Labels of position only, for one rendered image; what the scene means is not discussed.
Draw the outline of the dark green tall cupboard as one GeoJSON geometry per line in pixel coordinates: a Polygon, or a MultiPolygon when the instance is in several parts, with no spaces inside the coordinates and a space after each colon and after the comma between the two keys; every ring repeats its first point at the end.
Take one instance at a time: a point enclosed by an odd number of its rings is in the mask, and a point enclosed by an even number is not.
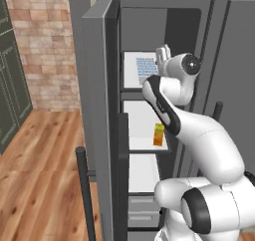
{"type": "Polygon", "coordinates": [[[32,111],[6,0],[0,0],[0,155],[32,111]]]}

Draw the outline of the white freezer shelf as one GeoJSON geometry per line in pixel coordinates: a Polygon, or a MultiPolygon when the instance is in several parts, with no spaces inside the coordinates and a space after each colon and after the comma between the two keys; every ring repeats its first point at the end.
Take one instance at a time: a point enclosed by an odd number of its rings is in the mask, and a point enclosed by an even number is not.
{"type": "Polygon", "coordinates": [[[156,156],[154,154],[131,154],[129,156],[128,191],[130,193],[154,192],[159,182],[156,156]]]}
{"type": "Polygon", "coordinates": [[[168,150],[165,138],[162,145],[153,144],[154,128],[160,120],[146,101],[124,101],[124,112],[128,114],[130,150],[168,150]]]}
{"type": "Polygon", "coordinates": [[[140,89],[142,83],[150,76],[139,76],[135,60],[137,58],[153,58],[156,61],[154,52],[125,52],[124,53],[124,88],[140,89]]]}

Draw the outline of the grey freezer door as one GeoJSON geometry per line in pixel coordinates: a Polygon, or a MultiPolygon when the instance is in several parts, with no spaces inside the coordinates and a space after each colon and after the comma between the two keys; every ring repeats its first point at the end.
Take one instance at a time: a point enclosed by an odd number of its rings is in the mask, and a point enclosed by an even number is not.
{"type": "Polygon", "coordinates": [[[102,241],[128,241],[128,116],[120,112],[120,0],[83,16],[89,156],[95,161],[102,241]]]}

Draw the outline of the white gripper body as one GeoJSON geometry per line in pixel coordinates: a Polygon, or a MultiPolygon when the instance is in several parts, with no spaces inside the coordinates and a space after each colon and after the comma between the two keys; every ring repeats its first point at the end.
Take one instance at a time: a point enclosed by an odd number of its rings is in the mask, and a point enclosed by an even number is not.
{"type": "Polygon", "coordinates": [[[160,67],[165,61],[171,58],[171,52],[167,44],[164,44],[162,47],[157,48],[155,54],[156,64],[158,67],[160,67]]]}

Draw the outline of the orange green carton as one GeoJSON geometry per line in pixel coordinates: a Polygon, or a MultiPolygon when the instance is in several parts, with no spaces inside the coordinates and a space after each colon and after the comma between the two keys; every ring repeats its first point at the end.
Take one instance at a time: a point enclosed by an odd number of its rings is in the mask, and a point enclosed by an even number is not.
{"type": "Polygon", "coordinates": [[[153,144],[157,146],[162,146],[163,136],[164,125],[162,123],[157,123],[154,127],[153,144]]]}

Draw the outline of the blue ice cube tray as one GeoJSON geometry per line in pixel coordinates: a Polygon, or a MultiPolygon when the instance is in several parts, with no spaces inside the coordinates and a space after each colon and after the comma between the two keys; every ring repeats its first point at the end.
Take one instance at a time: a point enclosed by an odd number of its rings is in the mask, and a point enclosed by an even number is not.
{"type": "Polygon", "coordinates": [[[138,75],[151,76],[158,73],[155,60],[153,58],[137,58],[135,60],[138,75]]]}

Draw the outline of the grey fridge door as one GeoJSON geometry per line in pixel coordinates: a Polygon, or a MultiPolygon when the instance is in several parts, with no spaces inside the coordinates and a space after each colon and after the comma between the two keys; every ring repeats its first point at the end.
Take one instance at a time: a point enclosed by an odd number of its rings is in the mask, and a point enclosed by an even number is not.
{"type": "Polygon", "coordinates": [[[220,122],[255,175],[255,0],[231,0],[203,112],[223,103],[220,122]]]}

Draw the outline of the grey freezer drawer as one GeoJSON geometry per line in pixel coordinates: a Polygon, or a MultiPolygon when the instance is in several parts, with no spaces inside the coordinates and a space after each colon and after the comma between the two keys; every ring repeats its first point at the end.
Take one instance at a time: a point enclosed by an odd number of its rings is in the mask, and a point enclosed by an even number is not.
{"type": "Polygon", "coordinates": [[[129,228],[154,228],[158,226],[160,207],[153,196],[128,198],[127,226],[129,228]]]}

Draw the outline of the grey fridge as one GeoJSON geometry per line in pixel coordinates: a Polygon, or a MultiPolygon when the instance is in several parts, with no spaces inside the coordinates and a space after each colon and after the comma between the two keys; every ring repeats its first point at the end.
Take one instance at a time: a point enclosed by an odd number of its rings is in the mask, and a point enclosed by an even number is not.
{"type": "MultiPolygon", "coordinates": [[[[227,5],[231,0],[120,0],[119,16],[119,67],[120,67],[120,112],[124,112],[124,101],[145,101],[140,89],[124,88],[124,53],[154,52],[167,44],[171,55],[189,53],[200,62],[200,72],[194,83],[194,92],[190,103],[181,109],[212,118],[213,112],[206,115],[203,110],[208,96],[216,63],[216,50],[219,48],[220,34],[227,5]]],[[[70,0],[71,19],[74,32],[78,82],[81,97],[81,109],[84,123],[85,142],[90,188],[93,204],[96,241],[102,241],[98,184],[95,161],[89,156],[86,146],[86,132],[90,129],[86,113],[89,101],[86,99],[86,57],[83,32],[83,16],[96,4],[86,0],[70,0]]],[[[192,159],[190,150],[174,135],[164,128],[168,150],[130,150],[128,138],[128,176],[129,156],[131,154],[154,154],[156,156],[159,181],[169,178],[200,177],[201,169],[192,159]]],[[[154,192],[130,193],[127,196],[153,196],[154,192]]],[[[160,207],[159,223],[154,228],[127,227],[127,241],[154,241],[156,233],[163,227],[166,210],[160,207]]]]}

